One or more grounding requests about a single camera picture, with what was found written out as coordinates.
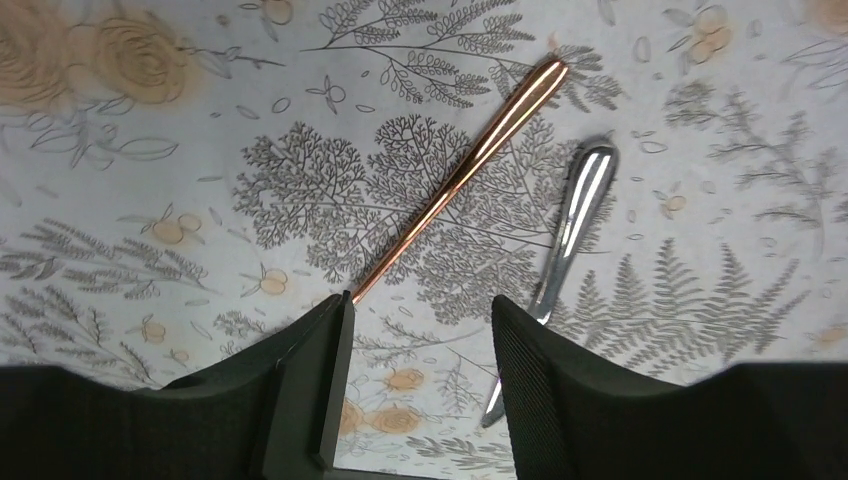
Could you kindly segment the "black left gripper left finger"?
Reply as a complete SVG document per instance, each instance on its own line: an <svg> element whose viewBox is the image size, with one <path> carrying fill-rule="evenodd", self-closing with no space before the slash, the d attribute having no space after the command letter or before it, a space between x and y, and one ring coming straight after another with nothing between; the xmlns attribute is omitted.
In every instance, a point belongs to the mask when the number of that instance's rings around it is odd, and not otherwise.
<svg viewBox="0 0 848 480"><path fill-rule="evenodd" d="M1 371L5 479L321 479L351 358L349 293L165 387L59 366Z"/></svg>

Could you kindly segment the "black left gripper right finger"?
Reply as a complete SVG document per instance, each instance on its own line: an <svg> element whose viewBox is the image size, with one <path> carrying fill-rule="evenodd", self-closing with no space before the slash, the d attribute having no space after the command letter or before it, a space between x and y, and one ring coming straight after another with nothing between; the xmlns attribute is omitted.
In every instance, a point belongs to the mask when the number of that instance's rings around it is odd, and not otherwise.
<svg viewBox="0 0 848 480"><path fill-rule="evenodd" d="M492 330L521 479L843 479L847 366L738 363L687 386L617 365L505 296Z"/></svg>

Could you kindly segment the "copper spoon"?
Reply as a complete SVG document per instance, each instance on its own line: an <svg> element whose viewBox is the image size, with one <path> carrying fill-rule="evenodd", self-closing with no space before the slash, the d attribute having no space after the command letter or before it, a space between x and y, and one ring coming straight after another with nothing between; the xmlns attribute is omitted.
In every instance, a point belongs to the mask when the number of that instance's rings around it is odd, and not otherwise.
<svg viewBox="0 0 848 480"><path fill-rule="evenodd" d="M535 113L562 87L569 73L567 63L558 58L540 62L516 87L486 124L466 155L434 193L425 208L353 290L351 301L358 304L391 268L413 241L448 206L449 202L490 160L502 145L512 138Z"/></svg>

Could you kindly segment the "black table knife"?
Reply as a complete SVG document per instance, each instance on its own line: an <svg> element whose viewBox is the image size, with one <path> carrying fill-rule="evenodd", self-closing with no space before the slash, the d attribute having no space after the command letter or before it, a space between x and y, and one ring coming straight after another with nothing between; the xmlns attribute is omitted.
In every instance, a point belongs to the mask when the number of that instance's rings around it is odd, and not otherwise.
<svg viewBox="0 0 848 480"><path fill-rule="evenodd" d="M554 242L539 287L527 308L527 313L541 325L551 319L578 249L614 181L619 163L618 148L609 138L598 136L584 142L569 164Z"/></svg>

